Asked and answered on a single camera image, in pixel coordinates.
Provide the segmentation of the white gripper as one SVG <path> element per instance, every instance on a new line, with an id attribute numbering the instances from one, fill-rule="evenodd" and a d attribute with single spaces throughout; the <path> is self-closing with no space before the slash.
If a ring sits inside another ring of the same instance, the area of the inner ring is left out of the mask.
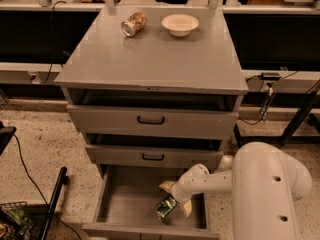
<path id="1" fill-rule="evenodd" d="M 171 193 L 172 197 L 180 204 L 184 216 L 188 218 L 192 213 L 192 201 L 190 200 L 194 193 L 186 190 L 184 185 L 179 181 L 164 181 L 159 185 L 159 188 Z"/>

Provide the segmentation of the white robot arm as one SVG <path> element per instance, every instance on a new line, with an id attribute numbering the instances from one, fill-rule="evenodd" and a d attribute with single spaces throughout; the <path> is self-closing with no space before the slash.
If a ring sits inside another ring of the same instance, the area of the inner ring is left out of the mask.
<path id="1" fill-rule="evenodd" d="M 310 193 L 312 177 L 282 150 L 250 142 L 237 151 L 229 171 L 210 173 L 196 164 L 177 181 L 159 187 L 186 216 L 194 195 L 230 192 L 234 240 L 299 240 L 294 202 Z"/>

